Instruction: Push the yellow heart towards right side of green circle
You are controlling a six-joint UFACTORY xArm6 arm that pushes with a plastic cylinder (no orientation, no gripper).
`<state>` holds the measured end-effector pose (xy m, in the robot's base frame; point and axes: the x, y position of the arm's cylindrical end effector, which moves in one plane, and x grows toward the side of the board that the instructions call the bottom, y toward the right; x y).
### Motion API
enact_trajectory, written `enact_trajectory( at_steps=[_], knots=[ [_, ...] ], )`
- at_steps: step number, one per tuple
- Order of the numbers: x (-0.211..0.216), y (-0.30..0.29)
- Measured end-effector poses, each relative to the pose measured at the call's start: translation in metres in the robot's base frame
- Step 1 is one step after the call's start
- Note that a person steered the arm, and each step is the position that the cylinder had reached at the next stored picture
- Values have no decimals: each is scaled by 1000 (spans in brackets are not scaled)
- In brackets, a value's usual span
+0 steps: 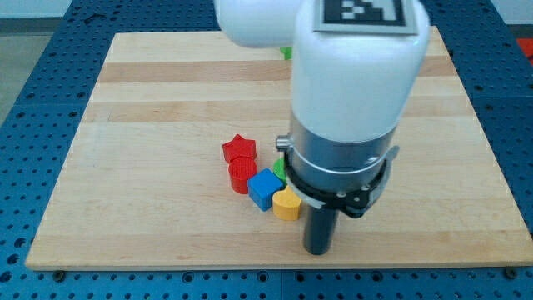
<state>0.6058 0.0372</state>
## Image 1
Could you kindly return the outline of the silver flange with black clamp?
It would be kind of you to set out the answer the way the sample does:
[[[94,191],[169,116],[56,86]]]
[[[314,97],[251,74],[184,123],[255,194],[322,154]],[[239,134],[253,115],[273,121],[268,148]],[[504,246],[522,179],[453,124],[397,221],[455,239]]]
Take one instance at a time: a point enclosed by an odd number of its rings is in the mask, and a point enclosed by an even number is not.
[[[364,142],[321,137],[291,115],[289,133],[276,147],[283,152],[286,181],[306,203],[360,218],[382,195],[399,152],[394,130]]]

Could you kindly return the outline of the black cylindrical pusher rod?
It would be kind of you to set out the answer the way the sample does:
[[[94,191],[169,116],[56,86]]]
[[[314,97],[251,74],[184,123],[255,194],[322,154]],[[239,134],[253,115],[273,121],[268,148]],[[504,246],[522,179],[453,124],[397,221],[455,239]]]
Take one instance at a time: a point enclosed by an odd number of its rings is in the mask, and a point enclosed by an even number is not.
[[[330,249],[337,217],[336,209],[315,207],[307,209],[303,245],[310,254],[322,255]]]

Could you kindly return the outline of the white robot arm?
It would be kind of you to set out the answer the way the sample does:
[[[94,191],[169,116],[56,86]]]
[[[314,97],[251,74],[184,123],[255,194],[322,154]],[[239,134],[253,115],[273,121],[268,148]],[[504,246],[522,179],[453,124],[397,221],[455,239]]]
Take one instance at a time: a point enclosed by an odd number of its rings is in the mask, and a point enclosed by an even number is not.
[[[219,28],[246,48],[291,49],[291,121],[276,139],[287,185],[307,204],[305,249],[331,245],[386,187],[391,144],[426,55],[418,1],[216,0]]]

